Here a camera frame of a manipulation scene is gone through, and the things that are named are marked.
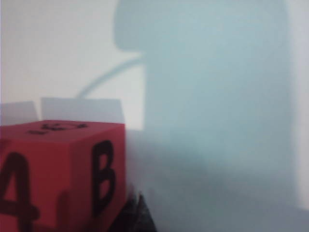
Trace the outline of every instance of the red box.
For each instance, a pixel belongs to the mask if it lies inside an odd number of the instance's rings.
[[[105,232],[126,201],[125,126],[1,127],[0,231]]]

